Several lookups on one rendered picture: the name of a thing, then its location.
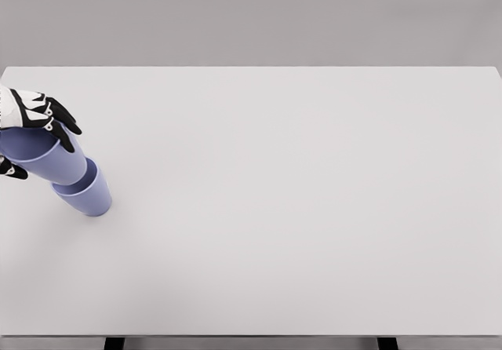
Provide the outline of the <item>lavender blue plastic cup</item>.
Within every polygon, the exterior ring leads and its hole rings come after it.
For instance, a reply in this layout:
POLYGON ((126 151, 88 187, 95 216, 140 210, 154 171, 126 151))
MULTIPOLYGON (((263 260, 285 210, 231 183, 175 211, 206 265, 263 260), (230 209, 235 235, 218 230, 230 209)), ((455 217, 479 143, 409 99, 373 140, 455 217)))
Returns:
POLYGON ((56 184, 71 185, 87 170, 85 155, 75 135, 61 125, 75 151, 69 153, 44 129, 11 128, 0 132, 0 151, 13 164, 56 184))
POLYGON ((86 157, 86 172, 74 184, 51 183, 53 191, 68 205, 89 217, 105 214, 112 205, 112 197, 107 180, 100 167, 86 157))

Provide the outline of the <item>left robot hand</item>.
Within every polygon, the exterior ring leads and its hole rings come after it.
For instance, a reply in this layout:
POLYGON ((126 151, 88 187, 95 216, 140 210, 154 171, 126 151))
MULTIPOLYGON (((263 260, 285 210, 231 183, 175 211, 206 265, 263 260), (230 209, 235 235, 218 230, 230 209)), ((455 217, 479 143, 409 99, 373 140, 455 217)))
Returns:
MULTIPOLYGON (((61 125, 65 125, 75 136, 82 133, 75 118, 58 100, 44 93, 0 85, 0 132, 16 127, 44 129, 60 139, 67 152, 73 153, 75 149, 61 125)), ((0 176, 25 180, 29 173, 13 164, 0 151, 0 176)))

